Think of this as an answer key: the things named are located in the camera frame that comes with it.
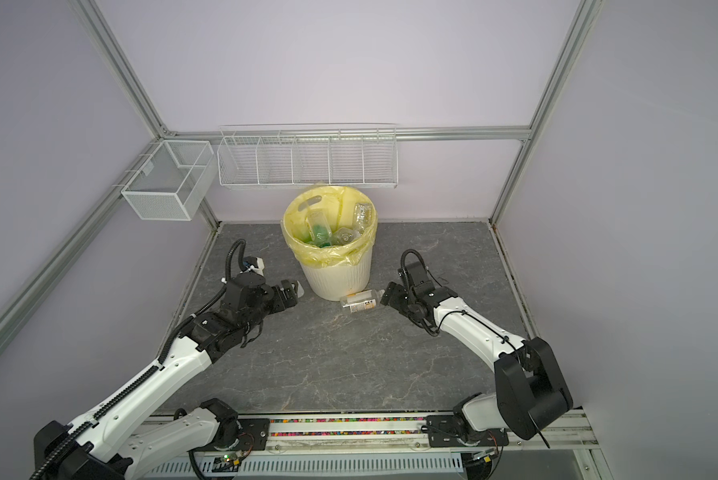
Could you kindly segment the clear bottle orange label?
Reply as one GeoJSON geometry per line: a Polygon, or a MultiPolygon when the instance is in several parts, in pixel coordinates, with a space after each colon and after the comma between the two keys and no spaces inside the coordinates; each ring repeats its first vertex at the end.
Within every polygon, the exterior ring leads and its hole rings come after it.
{"type": "Polygon", "coordinates": [[[348,310],[350,313],[372,310],[381,304],[384,293],[383,289],[365,290],[342,297],[340,304],[343,309],[348,310]]]}

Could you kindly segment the clear bottle green cap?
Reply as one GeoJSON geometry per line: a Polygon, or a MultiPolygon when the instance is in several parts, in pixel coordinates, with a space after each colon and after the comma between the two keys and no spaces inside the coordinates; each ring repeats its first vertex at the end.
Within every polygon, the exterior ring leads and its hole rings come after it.
{"type": "Polygon", "coordinates": [[[306,224],[310,232],[310,242],[314,246],[325,248],[331,245],[332,230],[323,210],[310,210],[306,215],[306,224]]]}

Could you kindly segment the small bottle blue label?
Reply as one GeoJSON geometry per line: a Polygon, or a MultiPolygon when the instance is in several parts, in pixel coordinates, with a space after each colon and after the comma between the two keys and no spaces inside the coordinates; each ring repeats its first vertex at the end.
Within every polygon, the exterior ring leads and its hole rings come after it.
{"type": "Polygon", "coordinates": [[[361,237],[361,233],[348,227],[340,227],[332,233],[331,243],[335,246],[348,245],[361,237]]]}

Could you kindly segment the clear bottle purple label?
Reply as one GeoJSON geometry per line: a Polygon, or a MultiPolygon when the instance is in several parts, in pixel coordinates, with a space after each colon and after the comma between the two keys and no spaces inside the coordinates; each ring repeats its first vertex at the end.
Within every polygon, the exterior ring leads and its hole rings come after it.
{"type": "Polygon", "coordinates": [[[352,229],[363,233],[373,222],[374,207],[371,203],[362,202],[354,205],[352,229]]]}

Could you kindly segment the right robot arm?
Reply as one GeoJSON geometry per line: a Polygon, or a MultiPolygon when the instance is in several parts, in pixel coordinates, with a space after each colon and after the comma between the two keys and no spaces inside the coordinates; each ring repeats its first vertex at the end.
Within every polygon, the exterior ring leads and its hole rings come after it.
{"type": "Polygon", "coordinates": [[[509,332],[452,289],[432,281],[412,286],[391,282],[381,303],[432,336],[454,337],[493,372],[493,393],[474,394],[453,408],[450,432],[462,443],[474,445],[498,429],[529,440],[574,408],[553,349],[544,339],[509,332]]]}

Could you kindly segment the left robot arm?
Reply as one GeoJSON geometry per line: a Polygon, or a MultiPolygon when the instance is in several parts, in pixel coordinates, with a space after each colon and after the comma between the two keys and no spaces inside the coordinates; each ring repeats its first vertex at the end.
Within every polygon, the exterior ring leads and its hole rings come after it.
{"type": "Polygon", "coordinates": [[[258,338],[264,319],[297,305],[297,281],[267,284],[255,270],[227,276],[221,290],[183,320],[157,358],[99,405],[67,424],[51,421],[34,438],[34,479],[137,479],[202,447],[253,449],[238,413],[213,398],[144,436],[136,429],[179,388],[229,350],[258,338]]]}

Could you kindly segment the white plastic bin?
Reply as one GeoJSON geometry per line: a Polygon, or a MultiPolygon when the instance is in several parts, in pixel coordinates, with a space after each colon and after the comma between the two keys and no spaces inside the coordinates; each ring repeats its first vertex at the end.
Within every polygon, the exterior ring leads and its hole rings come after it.
{"type": "Polygon", "coordinates": [[[311,290],[320,298],[339,301],[350,294],[363,291],[370,280],[373,249],[364,253],[356,265],[310,267],[302,264],[311,290]]]}

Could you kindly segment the yellow bin liner bag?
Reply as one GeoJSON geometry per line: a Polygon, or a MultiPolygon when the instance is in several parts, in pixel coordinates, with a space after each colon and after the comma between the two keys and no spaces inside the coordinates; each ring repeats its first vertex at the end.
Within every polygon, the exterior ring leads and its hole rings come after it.
{"type": "Polygon", "coordinates": [[[287,207],[281,220],[282,232],[296,259],[304,265],[320,268],[334,265],[356,265],[362,255],[375,243],[378,213],[370,198],[350,186],[316,185],[297,196],[287,207]],[[310,210],[321,209],[326,214],[332,233],[340,227],[352,228],[354,205],[367,202],[374,207],[372,225],[361,237],[343,246],[325,248],[310,242],[306,215],[310,210]]]}

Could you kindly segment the clear bottle red cap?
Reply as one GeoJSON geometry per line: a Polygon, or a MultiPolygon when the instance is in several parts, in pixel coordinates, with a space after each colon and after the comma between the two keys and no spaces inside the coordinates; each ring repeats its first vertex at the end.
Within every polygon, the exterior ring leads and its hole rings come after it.
{"type": "Polygon", "coordinates": [[[304,289],[299,281],[293,281],[291,283],[293,291],[298,299],[302,298],[305,294],[304,289]]]}

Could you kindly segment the small white mesh basket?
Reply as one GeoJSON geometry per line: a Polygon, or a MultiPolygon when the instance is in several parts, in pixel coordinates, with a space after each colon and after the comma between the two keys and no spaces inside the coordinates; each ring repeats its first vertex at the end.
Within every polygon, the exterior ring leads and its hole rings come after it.
{"type": "Polygon", "coordinates": [[[190,221],[217,174],[210,142],[163,140],[123,186],[122,194],[142,220],[190,221]]]}

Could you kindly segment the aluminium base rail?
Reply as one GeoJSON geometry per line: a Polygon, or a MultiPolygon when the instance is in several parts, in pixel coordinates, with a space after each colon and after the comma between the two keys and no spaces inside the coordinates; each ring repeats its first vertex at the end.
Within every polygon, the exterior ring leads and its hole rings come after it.
{"type": "Polygon", "coordinates": [[[110,414],[78,438],[103,462],[115,456],[132,459],[127,479],[143,477],[167,460],[194,449],[239,451],[244,462],[254,452],[270,455],[338,454],[361,451],[385,454],[402,451],[451,452],[509,446],[583,448],[596,444],[588,419],[569,412],[542,427],[531,422],[527,432],[512,429],[497,408],[463,408],[453,412],[360,413],[352,415],[274,415],[242,417],[220,407],[199,407],[169,423],[141,432],[140,423],[110,414]]]}

